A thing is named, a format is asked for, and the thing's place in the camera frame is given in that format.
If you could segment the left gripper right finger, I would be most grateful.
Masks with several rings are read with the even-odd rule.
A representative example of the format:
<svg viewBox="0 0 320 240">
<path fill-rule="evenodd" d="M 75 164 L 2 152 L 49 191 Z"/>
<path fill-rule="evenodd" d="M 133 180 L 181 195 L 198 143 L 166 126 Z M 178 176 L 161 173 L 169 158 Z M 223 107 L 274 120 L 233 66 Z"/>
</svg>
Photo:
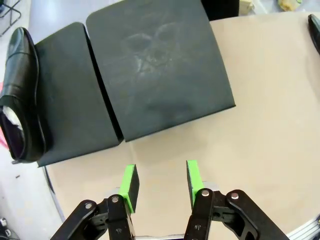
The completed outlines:
<svg viewBox="0 0 320 240">
<path fill-rule="evenodd" d="M 211 223 L 222 222 L 239 240 L 287 240 L 286 234 L 242 190 L 226 195 L 204 186 L 198 162 L 186 162 L 192 213 L 185 240 L 207 240 Z"/>
</svg>

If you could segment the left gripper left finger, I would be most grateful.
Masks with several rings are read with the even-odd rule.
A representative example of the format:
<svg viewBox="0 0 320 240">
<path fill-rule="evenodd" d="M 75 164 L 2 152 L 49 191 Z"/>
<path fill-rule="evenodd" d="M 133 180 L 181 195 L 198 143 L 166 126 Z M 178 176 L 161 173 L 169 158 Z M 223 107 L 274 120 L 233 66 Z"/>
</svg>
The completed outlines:
<svg viewBox="0 0 320 240">
<path fill-rule="evenodd" d="M 52 239 L 98 240 L 108 232 L 110 240 L 133 240 L 131 214 L 136 211 L 139 187 L 136 165 L 127 165 L 117 193 L 99 204 L 89 199 L 81 201 Z"/>
</svg>

